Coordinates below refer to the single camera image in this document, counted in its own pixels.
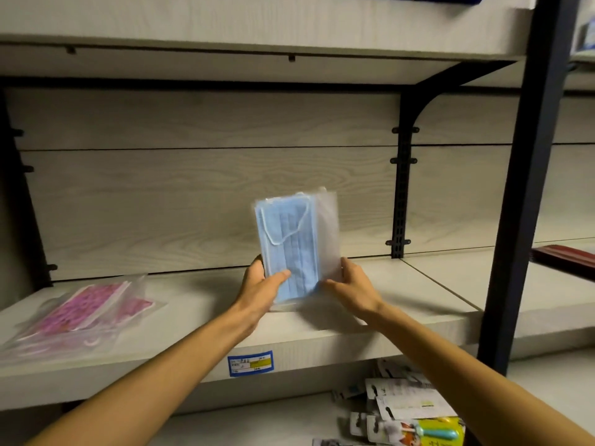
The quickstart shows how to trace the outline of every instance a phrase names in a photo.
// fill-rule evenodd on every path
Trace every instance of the price tag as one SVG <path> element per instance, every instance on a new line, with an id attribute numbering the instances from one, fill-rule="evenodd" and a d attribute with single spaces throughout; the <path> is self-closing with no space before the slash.
<path id="1" fill-rule="evenodd" d="M 229 356 L 227 363 L 229 364 L 230 377 L 262 374 L 275 369 L 272 350 L 260 354 Z"/>

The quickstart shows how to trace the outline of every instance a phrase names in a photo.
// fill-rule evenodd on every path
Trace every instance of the transparent plastic wrapper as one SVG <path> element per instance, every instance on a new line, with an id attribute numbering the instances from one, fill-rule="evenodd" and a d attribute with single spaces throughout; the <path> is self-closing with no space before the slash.
<path id="1" fill-rule="evenodd" d="M 264 199 L 256 202 L 254 210 L 265 275 L 292 271 L 271 311 L 291 311 L 326 300 L 318 282 L 342 278 L 337 194 L 322 188 Z"/>
<path id="2" fill-rule="evenodd" d="M 2 346 L 0 361 L 38 360 L 108 349 L 124 327 L 155 305 L 146 301 L 145 275 L 102 279 L 46 302 Z"/>

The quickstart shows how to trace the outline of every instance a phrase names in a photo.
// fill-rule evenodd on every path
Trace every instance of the left hand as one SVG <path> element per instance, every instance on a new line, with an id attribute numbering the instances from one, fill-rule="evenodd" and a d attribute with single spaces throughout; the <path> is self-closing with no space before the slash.
<path id="1" fill-rule="evenodd" d="M 242 313 L 250 323 L 248 335 L 256 329 L 258 321 L 271 308 L 279 286 L 291 276 L 291 271 L 286 269 L 270 277 L 264 277 L 262 257 L 258 255 L 244 273 L 242 287 L 231 310 Z"/>

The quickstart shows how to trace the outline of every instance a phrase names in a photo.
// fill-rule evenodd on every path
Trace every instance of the white elastic string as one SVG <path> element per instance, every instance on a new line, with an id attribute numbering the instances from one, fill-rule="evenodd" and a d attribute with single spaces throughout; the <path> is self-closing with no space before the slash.
<path id="1" fill-rule="evenodd" d="M 271 235 L 270 235 L 270 233 L 268 232 L 268 229 L 267 229 L 267 221 L 266 221 L 266 219 L 265 219 L 265 217 L 264 217 L 264 209 L 261 207 L 262 225 L 263 225 L 263 227 L 264 227 L 264 232 L 267 234 L 268 240 L 269 240 L 269 241 L 271 241 L 271 244 L 272 244 L 273 246 L 280 246 L 281 244 L 283 244 L 283 243 L 285 242 L 285 239 L 289 238 L 291 235 L 293 235 L 293 234 L 295 234 L 296 232 L 298 232 L 298 231 L 301 229 L 301 227 L 302 227 L 302 222 L 303 222 L 303 220 L 306 218 L 306 215 L 308 214 L 309 210 L 310 210 L 310 204 L 308 203 L 308 204 L 306 204 L 306 209 L 305 209 L 305 211 L 303 212 L 303 215 L 301 216 L 301 218 L 300 218 L 299 222 L 297 223 L 297 228 L 296 228 L 294 231 L 292 231 L 292 232 L 289 232 L 287 235 L 285 235 L 285 236 L 284 236 L 284 237 L 281 239 L 281 241 L 280 241 L 280 242 L 276 243 L 275 241 L 273 241 L 273 239 L 271 238 Z"/>

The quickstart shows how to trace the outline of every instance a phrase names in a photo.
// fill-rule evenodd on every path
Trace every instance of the forearm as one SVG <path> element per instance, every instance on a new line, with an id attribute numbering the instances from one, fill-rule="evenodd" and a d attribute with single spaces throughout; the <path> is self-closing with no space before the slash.
<path id="1" fill-rule="evenodd" d="M 31 446 L 143 445 L 204 376 L 248 334 L 236 310 L 192 332 L 48 427 Z"/>
<path id="2" fill-rule="evenodd" d="M 366 319 L 408 356 L 485 446 L 594 444 L 594 438 L 411 317 L 382 304 Z"/>

